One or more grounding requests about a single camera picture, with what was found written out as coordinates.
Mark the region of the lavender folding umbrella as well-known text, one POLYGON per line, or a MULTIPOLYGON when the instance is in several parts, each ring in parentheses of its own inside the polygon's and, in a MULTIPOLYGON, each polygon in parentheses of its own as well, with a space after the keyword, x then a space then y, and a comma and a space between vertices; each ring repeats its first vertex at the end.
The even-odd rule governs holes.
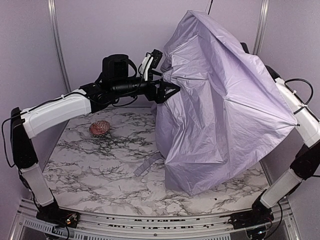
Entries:
POLYGON ((163 80, 180 87, 151 109, 167 189, 193 196, 222 184, 297 125, 260 58, 205 12, 186 12, 164 57, 163 80))

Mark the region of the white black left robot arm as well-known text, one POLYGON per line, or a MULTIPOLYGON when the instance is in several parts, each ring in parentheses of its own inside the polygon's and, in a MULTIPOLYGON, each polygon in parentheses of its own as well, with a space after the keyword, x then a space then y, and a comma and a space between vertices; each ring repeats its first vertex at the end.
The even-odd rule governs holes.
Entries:
POLYGON ((108 106, 119 106, 124 97, 137 99, 143 95, 150 102, 162 104, 180 91, 176 84, 163 80, 157 72, 162 52, 154 50, 136 66, 126 54, 113 54, 102 60, 102 70, 96 81, 21 110, 16 107, 7 121, 10 124, 10 144, 13 166, 23 185, 31 191, 37 204, 39 220, 75 228, 80 215, 59 207, 39 166, 32 139, 39 133, 72 118, 93 114, 108 106))

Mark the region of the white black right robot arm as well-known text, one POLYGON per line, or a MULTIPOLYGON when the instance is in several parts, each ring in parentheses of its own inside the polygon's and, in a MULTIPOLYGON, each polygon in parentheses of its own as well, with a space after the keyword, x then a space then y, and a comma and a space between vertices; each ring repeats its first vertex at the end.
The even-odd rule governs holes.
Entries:
POLYGON ((272 207, 280 200, 292 194, 303 181, 314 176, 320 166, 320 118, 309 108, 314 95, 311 83, 303 78, 284 80, 272 67, 266 66, 284 99, 289 104, 297 120, 295 130, 302 140, 301 148, 293 147, 292 162, 288 169, 272 185, 253 202, 251 210, 232 215, 232 220, 250 222, 272 218, 272 207), (306 101, 289 87, 289 83, 302 82, 310 87, 310 95, 306 101))

